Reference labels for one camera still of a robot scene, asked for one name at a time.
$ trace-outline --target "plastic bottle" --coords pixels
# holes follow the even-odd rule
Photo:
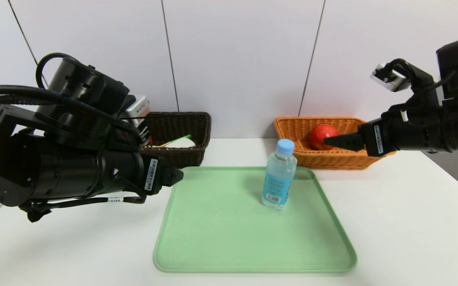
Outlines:
[[[266,178],[262,192],[262,204],[275,210],[281,210],[287,202],[289,187],[293,181],[298,160],[293,156],[294,142],[281,139],[277,151],[268,158]]]

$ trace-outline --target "brown wicker basket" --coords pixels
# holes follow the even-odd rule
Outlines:
[[[196,143],[191,148],[144,148],[142,154],[160,156],[176,168],[199,166],[210,141],[211,116],[206,112],[150,112],[146,123],[153,145],[162,145],[185,135]]]
[[[279,138],[287,138],[295,143],[294,156],[298,166],[312,169],[362,170],[378,161],[378,157],[369,157],[365,150],[358,152],[340,148],[332,150],[312,150],[309,135],[319,124],[333,125],[339,134],[358,131],[358,125],[365,121],[353,117],[279,117],[275,119],[275,128]]]

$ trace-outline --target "red apple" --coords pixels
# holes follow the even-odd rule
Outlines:
[[[309,140],[314,150],[329,150],[333,146],[325,145],[324,138],[337,136],[338,132],[335,127],[330,124],[320,124],[314,127],[311,132],[311,138]]]

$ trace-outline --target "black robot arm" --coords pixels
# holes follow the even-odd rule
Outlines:
[[[131,125],[118,119],[125,105],[136,101],[127,87],[65,54],[45,59],[56,56],[64,59],[49,90],[0,85],[2,204],[20,207],[34,222],[54,208],[144,203],[162,186],[183,178],[161,158],[140,154],[145,142],[141,121]],[[40,107],[31,112],[12,104]],[[26,128],[12,135],[17,125]],[[35,130],[44,136],[34,135]],[[138,197],[94,197],[117,191]],[[65,199],[74,200],[51,203]]]
[[[458,151],[458,42],[437,51],[441,81],[405,60],[379,65],[371,78],[396,92],[411,86],[413,96],[393,105],[379,119],[358,127],[358,132],[325,139],[327,145],[380,157],[398,150]],[[438,102],[436,88],[443,87]]]

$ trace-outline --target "table surface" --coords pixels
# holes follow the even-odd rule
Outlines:
[[[262,166],[274,139],[212,139],[203,166]],[[0,209],[0,286],[458,285],[458,182],[421,152],[367,170],[315,170],[358,264],[345,274],[181,274],[153,264],[170,189],[144,205]]]

